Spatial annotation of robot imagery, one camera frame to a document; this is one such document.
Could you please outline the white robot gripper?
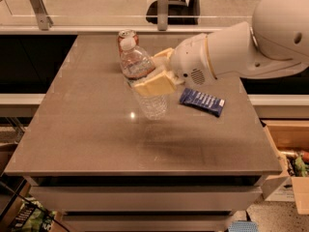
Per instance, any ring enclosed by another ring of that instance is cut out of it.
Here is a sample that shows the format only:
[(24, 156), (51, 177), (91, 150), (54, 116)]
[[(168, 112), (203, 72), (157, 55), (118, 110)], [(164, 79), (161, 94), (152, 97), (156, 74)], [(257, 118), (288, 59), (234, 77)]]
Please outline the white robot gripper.
[(156, 67), (163, 66), (173, 72), (162, 71), (133, 84), (133, 90), (143, 97), (171, 94), (176, 91), (177, 77), (187, 85), (213, 84), (216, 77), (209, 64), (207, 35), (199, 34), (182, 41), (175, 49), (166, 48), (152, 57)]

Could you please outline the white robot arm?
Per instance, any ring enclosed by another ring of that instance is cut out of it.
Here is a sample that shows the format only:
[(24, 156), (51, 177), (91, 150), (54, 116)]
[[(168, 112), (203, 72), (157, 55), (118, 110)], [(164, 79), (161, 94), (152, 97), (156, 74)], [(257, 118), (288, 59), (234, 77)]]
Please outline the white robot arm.
[(181, 83), (301, 73), (309, 67), (309, 0), (261, 0), (251, 23), (187, 38), (153, 60), (155, 72), (132, 85), (144, 97), (171, 94)]

